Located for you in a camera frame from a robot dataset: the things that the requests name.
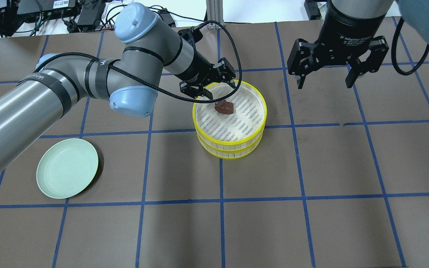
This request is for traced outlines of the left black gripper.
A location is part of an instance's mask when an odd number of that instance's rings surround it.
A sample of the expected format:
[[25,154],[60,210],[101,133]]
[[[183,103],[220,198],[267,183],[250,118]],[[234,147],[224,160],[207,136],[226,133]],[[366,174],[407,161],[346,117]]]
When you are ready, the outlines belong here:
[[226,83],[234,89],[235,78],[235,70],[226,58],[214,65],[195,50],[182,50],[179,54],[180,92],[191,98],[213,100],[213,94],[205,87],[211,83]]

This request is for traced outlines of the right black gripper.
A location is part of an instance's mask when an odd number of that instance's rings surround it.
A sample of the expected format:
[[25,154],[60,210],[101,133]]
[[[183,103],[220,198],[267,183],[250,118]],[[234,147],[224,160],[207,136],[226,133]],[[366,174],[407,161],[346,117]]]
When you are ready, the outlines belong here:
[[[348,64],[347,88],[352,88],[359,76],[377,72],[390,49],[384,36],[375,37],[385,16],[385,0],[328,0],[315,44],[296,39],[288,57],[287,70],[296,77],[298,89],[320,66]],[[367,51],[368,57],[361,61],[359,56]]]

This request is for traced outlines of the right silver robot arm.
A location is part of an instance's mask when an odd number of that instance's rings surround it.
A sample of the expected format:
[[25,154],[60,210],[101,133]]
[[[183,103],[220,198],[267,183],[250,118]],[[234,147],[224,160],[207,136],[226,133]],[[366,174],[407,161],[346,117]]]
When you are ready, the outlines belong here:
[[[308,74],[326,66],[350,66],[345,79],[352,88],[359,76],[379,70],[388,52],[395,71],[400,75],[415,73],[429,54],[429,0],[399,0],[401,18],[395,29],[392,46],[384,36],[375,36],[391,0],[327,0],[326,14],[320,35],[314,43],[296,39],[287,60],[287,70],[296,76],[303,88]],[[409,71],[400,68],[397,60],[398,39],[403,24],[412,26],[426,41],[419,62]]]

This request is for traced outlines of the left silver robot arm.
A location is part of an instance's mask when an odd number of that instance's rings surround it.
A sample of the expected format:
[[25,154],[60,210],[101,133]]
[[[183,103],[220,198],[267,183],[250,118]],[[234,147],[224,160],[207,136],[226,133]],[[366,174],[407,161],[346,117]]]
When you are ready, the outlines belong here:
[[240,88],[238,73],[225,58],[210,63],[196,49],[196,31],[175,32],[139,2],[126,5],[114,26],[125,45],[121,59],[80,52],[56,53],[0,97],[0,172],[64,117],[81,98],[102,99],[118,113],[152,115],[158,93],[185,102],[216,103]]

